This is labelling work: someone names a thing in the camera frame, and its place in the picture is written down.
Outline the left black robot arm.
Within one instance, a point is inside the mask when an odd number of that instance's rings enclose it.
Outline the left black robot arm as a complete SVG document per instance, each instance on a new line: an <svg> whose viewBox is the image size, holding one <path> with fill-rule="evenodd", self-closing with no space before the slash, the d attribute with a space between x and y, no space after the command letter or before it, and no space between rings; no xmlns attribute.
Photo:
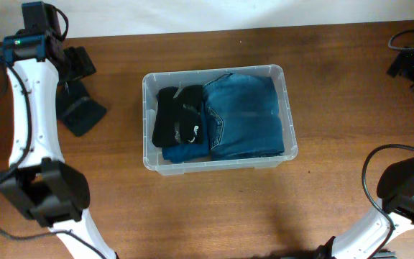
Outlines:
<svg viewBox="0 0 414 259"><path fill-rule="evenodd" d="M82 84L96 68L83 47L63 47L69 24L57 7L28 2L22 15L24 27L1 46L13 96L14 141L0 192L74 258L115 258L89 211L86 177L65 163L58 140L59 123L81 136L106 114Z"/></svg>

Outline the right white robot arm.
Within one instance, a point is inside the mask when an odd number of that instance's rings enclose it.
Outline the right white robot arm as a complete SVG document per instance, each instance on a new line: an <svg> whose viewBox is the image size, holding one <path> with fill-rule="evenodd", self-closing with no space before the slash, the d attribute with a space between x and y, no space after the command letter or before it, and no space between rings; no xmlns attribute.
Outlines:
<svg viewBox="0 0 414 259"><path fill-rule="evenodd" d="M366 160L386 149L414 152L409 145L388 144L375 148ZM414 157L386 168L377 185L377 200L369 190L364 193L372 208L352 228L332 237L321 248L321 258L384 258L387 243L414 229Z"/></svg>

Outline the dark blue jeans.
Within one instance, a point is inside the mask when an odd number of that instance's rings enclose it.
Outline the dark blue jeans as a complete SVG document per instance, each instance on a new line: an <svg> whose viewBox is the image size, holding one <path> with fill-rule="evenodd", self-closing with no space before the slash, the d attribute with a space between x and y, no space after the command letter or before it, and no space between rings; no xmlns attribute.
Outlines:
<svg viewBox="0 0 414 259"><path fill-rule="evenodd" d="M270 77L227 73L203 86L212 160L285 152L275 85Z"/></svg>

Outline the teal blue garment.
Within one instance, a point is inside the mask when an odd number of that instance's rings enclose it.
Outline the teal blue garment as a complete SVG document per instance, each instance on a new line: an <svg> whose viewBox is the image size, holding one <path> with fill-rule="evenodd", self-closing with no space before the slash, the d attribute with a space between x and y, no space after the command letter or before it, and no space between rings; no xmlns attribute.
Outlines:
<svg viewBox="0 0 414 259"><path fill-rule="evenodd" d="M172 147L163 147L162 156L171 163L183 163L189 160L204 158L209 155L208 131L206 128L206 114L204 104L201 106L201 129L203 141L200 143L185 143Z"/></svg>

